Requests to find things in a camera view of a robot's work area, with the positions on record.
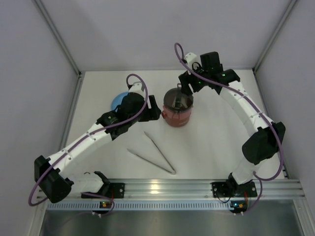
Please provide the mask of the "dark red lunch container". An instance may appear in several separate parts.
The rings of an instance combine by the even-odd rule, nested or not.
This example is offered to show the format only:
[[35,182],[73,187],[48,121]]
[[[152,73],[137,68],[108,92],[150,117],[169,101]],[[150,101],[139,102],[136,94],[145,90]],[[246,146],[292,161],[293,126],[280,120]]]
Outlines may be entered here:
[[183,127],[188,123],[188,120],[169,120],[167,123],[172,127]]

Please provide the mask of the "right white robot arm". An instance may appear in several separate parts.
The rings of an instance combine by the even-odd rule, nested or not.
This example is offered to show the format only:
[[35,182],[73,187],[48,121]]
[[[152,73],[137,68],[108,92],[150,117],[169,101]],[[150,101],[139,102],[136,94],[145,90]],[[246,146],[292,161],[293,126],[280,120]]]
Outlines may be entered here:
[[231,197],[244,196],[254,187],[252,180],[264,161],[279,154],[280,165],[283,165],[285,126],[282,122],[273,122],[259,109],[238,74],[232,69],[223,69],[217,52],[199,57],[187,53],[178,58],[186,69],[179,76],[182,93],[192,95],[204,87],[215,90],[233,109],[248,133],[249,139],[242,145],[243,157],[225,184],[225,192]]

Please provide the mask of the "grey top lid with clasps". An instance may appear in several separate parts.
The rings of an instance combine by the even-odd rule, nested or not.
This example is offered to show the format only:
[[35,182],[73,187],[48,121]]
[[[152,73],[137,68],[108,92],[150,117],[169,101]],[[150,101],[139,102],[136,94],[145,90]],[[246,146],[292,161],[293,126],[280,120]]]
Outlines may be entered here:
[[193,107],[193,96],[182,93],[181,88],[182,85],[177,84],[177,87],[170,89],[163,98],[164,107],[176,114],[187,112]]

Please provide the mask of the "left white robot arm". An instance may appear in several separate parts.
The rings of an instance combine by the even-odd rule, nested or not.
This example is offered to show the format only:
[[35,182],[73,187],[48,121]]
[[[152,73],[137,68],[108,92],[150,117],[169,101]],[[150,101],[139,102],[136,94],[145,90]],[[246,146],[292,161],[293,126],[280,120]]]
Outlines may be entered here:
[[79,164],[98,148],[126,133],[136,122],[158,120],[161,115],[154,95],[130,92],[114,110],[104,113],[96,123],[76,141],[61,151],[34,162],[34,179],[46,198],[58,203],[68,195],[82,198],[107,197],[110,181],[100,171],[74,176]]

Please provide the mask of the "pink lunch container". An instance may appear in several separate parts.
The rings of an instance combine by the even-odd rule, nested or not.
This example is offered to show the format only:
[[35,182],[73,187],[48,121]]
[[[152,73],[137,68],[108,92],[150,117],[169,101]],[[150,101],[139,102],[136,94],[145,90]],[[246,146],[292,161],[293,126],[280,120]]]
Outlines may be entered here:
[[192,113],[192,109],[188,109],[183,112],[176,113],[166,107],[163,107],[163,111],[161,113],[162,118],[168,122],[169,120],[188,120],[190,119]]

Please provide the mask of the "metal tongs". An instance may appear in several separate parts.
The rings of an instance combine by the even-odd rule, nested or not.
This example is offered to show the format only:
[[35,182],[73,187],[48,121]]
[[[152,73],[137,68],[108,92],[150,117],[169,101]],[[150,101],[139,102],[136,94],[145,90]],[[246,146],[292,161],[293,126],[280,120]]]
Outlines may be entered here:
[[144,135],[146,136],[145,141],[136,147],[128,147],[127,152],[170,175],[176,175],[175,167],[156,140],[146,131],[144,131]]

